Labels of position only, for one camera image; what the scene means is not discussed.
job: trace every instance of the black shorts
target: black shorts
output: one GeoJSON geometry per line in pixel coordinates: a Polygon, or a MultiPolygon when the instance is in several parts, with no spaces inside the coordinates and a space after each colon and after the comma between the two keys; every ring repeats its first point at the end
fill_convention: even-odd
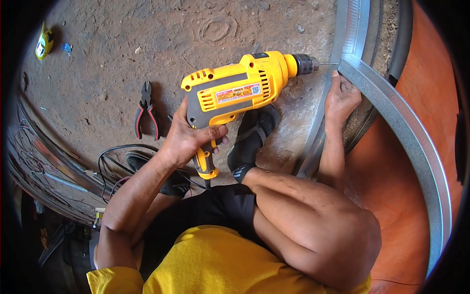
{"type": "Polygon", "coordinates": [[[256,196],[242,184],[215,186],[210,191],[175,202],[157,215],[144,232],[140,273],[146,281],[178,236],[199,225],[234,229],[240,236],[271,251],[253,227],[256,196]]]}

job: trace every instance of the blue plastic scrap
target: blue plastic scrap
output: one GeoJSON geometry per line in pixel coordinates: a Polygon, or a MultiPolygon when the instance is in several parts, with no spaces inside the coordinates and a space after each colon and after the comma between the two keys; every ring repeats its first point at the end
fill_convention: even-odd
{"type": "Polygon", "coordinates": [[[70,47],[70,44],[65,43],[62,45],[62,50],[67,52],[67,55],[70,56],[70,52],[72,52],[72,47],[70,47]]]}

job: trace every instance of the pliers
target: pliers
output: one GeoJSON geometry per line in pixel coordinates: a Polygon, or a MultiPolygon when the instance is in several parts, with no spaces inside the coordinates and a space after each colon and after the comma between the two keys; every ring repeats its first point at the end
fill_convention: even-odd
{"type": "Polygon", "coordinates": [[[139,101],[139,108],[137,109],[137,113],[135,114],[135,120],[134,120],[135,135],[137,136],[138,139],[142,139],[140,121],[141,121],[142,114],[145,112],[145,110],[147,110],[155,126],[155,141],[156,141],[160,139],[160,132],[159,132],[160,123],[158,122],[158,117],[155,114],[154,105],[150,101],[150,94],[152,93],[152,85],[150,84],[149,81],[144,82],[141,93],[142,93],[142,100],[139,101]]]}

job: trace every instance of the drill handle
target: drill handle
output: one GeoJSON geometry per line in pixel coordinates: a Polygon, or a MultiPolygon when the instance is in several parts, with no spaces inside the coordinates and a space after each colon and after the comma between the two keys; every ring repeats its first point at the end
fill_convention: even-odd
{"type": "Polygon", "coordinates": [[[212,150],[212,142],[208,142],[201,146],[193,156],[196,171],[199,176],[205,180],[213,179],[219,174],[219,170],[214,166],[214,162],[212,161],[212,150]]]}

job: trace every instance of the black shoe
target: black shoe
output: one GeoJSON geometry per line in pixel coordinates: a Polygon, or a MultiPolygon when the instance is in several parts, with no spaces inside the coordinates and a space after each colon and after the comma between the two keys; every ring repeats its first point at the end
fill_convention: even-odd
{"type": "Polygon", "coordinates": [[[227,155],[228,168],[241,183],[246,173],[256,167],[256,153],[279,123],[279,112],[273,104],[245,112],[235,144],[227,155]]]}
{"type": "MultiPolygon", "coordinates": [[[[125,154],[125,160],[131,170],[136,172],[141,169],[150,158],[138,151],[129,151],[125,154]]],[[[182,169],[176,170],[163,183],[160,188],[160,193],[183,198],[191,186],[191,183],[185,177],[189,178],[187,171],[182,169]]]]}

